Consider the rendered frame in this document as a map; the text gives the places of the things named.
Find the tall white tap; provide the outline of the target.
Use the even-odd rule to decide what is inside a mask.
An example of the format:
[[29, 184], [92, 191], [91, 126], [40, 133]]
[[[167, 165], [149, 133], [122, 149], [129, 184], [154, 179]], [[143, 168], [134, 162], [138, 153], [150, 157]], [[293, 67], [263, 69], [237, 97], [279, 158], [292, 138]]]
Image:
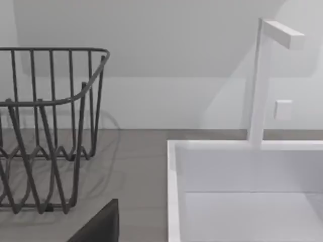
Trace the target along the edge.
[[302, 50], [305, 46], [305, 35], [276, 20], [258, 19], [252, 75], [251, 113], [247, 132], [249, 144], [256, 149], [260, 148], [263, 142], [273, 42], [288, 50]]

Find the white sink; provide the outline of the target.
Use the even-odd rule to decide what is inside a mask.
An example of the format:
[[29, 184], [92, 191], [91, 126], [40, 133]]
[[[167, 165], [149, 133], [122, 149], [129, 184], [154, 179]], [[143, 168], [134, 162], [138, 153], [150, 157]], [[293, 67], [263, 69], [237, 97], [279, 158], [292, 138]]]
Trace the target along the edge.
[[323, 142], [171, 140], [168, 242], [323, 242]]

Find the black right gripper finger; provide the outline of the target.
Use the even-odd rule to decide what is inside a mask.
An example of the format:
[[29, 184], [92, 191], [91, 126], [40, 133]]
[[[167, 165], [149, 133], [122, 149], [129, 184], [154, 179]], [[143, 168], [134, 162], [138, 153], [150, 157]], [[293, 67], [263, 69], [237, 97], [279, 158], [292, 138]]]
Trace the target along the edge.
[[119, 242], [119, 200], [111, 199], [67, 242]]

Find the small white square knob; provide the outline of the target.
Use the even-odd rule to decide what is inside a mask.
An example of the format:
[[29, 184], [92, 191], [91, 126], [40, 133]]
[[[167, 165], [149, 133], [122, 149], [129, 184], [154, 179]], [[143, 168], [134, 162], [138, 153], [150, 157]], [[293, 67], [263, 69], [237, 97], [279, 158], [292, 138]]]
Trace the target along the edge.
[[292, 100], [276, 100], [275, 101], [275, 120], [289, 120], [292, 114]]

